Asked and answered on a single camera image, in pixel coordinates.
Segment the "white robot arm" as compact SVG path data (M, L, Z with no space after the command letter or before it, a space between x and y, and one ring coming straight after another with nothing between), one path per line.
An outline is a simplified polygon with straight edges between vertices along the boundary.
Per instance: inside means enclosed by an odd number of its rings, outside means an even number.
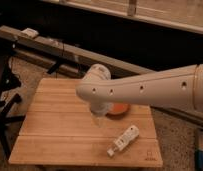
M94 64L76 87L79 98L97 116L114 103L196 110L203 113L203 64L112 79L107 67Z

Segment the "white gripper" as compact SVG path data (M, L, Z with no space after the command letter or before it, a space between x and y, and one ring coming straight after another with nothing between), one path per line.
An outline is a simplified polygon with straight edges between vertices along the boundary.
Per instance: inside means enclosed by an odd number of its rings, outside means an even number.
M112 108L111 103L91 103L90 111L96 117L105 116Z

